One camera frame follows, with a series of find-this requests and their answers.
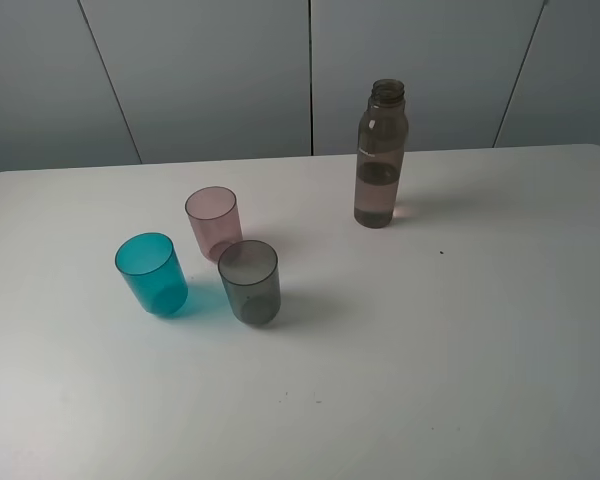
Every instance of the bottle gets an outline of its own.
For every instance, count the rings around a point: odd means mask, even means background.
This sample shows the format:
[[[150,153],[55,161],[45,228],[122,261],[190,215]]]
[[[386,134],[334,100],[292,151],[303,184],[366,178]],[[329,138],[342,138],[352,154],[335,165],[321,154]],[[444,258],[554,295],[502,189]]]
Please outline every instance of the bottle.
[[[383,228],[393,218],[409,132],[404,84],[378,80],[358,127],[358,164],[353,216],[368,228]]]

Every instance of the translucent cup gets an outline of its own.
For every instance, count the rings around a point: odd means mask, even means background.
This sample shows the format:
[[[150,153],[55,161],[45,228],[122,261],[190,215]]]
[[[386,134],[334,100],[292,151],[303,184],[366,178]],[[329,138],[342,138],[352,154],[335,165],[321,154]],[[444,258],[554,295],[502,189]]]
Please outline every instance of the translucent cup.
[[[218,272],[236,318],[247,325],[265,325],[280,310],[278,255],[264,242],[245,240],[228,247]]]
[[[224,187],[207,187],[184,204],[202,255],[218,262],[225,249],[242,240],[236,195]]]
[[[169,315],[187,299],[187,284],[169,237],[142,233],[116,253],[116,268],[147,312]]]

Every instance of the plastic cup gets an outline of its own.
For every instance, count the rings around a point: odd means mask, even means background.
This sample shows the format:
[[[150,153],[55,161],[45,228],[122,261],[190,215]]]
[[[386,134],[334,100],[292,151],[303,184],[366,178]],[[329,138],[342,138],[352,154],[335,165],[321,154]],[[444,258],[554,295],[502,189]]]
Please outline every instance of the plastic cup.
[[[244,240],[229,246],[218,272],[236,318],[247,325],[265,325],[280,310],[278,255],[264,242]]]
[[[184,208],[202,255],[216,263],[225,249],[242,240],[236,195],[224,187],[193,193]]]
[[[116,253],[116,268],[147,312],[169,315],[187,299],[187,284],[169,237],[142,233]]]

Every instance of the gray wall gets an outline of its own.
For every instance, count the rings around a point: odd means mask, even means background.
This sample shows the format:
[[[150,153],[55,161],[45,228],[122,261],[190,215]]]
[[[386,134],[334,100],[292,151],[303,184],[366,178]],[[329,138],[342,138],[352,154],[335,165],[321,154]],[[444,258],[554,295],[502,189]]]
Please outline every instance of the gray wall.
[[[78,4],[0,0],[0,171],[137,162]]]
[[[600,0],[545,7],[497,142],[600,145]]]
[[[311,0],[314,143],[350,153],[371,84],[404,79],[408,148],[491,147],[542,0]]]
[[[144,163],[310,154],[307,0],[83,0]]]

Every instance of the bottle opening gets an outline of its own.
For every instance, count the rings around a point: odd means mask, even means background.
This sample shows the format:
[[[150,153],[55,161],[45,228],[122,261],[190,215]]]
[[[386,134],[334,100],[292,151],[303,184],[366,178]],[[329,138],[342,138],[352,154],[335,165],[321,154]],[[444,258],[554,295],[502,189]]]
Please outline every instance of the bottle opening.
[[[392,107],[404,101],[404,83],[400,80],[382,79],[373,83],[371,100],[379,107]]]

